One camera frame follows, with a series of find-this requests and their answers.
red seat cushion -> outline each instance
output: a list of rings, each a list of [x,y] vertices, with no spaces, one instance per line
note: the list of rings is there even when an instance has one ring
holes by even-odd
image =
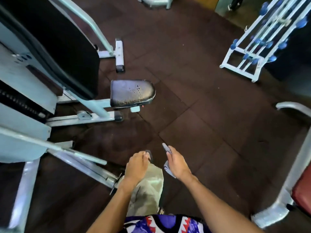
[[[309,165],[292,191],[292,198],[298,206],[311,214],[311,165]]]

pant leg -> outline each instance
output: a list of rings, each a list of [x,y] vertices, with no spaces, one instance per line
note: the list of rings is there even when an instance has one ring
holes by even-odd
[[[147,216],[158,213],[163,179],[162,169],[150,163],[145,177],[132,193],[127,216]]]

person's left hand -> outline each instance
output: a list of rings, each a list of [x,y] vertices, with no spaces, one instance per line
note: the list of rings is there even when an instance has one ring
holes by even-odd
[[[133,189],[144,178],[148,164],[149,155],[145,151],[135,153],[126,164],[124,180],[132,184]]]

dumbbell rack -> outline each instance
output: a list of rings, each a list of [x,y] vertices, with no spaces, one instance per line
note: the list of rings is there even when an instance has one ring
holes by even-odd
[[[287,46],[288,37],[291,32],[307,24],[306,15],[310,10],[310,0],[272,0],[271,3],[263,3],[258,18],[248,29],[245,29],[245,33],[240,39],[235,39],[233,41],[220,68],[228,68],[250,78],[253,83],[256,82],[259,79],[262,67],[266,63],[276,60],[274,53]],[[298,14],[299,12],[300,14],[298,17],[292,19],[294,14]],[[251,35],[251,32],[257,25],[261,26],[259,31],[257,31],[255,35]],[[278,34],[282,28],[286,27],[288,28],[283,35],[279,36]],[[251,42],[247,47],[245,49],[239,47],[243,40],[249,35]],[[273,40],[277,35],[279,40],[274,43]],[[265,56],[262,56],[261,53],[264,49],[270,49],[270,51]],[[242,61],[238,66],[233,66],[228,63],[231,54],[235,51],[243,54]],[[250,65],[255,65],[254,73],[246,71]]]

forearm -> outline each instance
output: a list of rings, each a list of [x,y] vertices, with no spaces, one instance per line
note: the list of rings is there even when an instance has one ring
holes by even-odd
[[[88,229],[87,233],[117,233],[123,228],[128,205],[134,187],[123,180],[104,211]]]
[[[213,233],[263,233],[242,214],[219,199],[193,175],[181,180],[191,192]]]

